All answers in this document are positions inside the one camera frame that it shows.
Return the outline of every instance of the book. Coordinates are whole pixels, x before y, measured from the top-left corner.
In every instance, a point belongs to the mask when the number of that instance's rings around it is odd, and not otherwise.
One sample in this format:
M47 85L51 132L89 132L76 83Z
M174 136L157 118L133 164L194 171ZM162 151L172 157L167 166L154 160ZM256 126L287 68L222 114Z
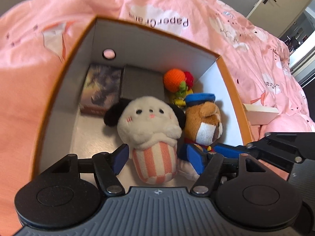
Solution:
M91 64L79 103L81 113L103 116L119 100L122 70Z

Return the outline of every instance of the white plush dog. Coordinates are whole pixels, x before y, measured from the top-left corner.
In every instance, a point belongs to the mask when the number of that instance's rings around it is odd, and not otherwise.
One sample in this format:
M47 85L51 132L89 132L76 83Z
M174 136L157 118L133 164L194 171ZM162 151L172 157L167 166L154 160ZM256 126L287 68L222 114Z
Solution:
M142 181L163 183L176 175L177 139L185 126L185 114L177 106L154 97L121 101L106 112L104 122L117 125Z

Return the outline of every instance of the gray box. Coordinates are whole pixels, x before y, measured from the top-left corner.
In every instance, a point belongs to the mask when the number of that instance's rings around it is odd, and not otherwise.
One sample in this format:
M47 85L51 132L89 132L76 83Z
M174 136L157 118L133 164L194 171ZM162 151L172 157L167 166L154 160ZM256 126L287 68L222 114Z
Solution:
M126 65L122 72L120 98L134 100L143 96L165 99L163 75L148 69Z

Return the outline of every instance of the striped popcorn bucket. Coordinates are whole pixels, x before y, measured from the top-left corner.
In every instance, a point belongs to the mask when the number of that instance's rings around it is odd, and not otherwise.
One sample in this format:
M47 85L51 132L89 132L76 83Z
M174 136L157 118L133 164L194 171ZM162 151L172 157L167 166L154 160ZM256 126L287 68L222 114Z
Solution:
M161 184L177 173L177 145L158 142L145 150L133 149L132 159L140 179L147 184Z

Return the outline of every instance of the white door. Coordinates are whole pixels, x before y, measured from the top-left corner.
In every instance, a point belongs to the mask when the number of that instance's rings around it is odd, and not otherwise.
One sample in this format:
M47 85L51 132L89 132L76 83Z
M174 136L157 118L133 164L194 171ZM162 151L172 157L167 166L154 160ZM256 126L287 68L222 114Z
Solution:
M281 37L311 0L259 0L247 16L255 26Z

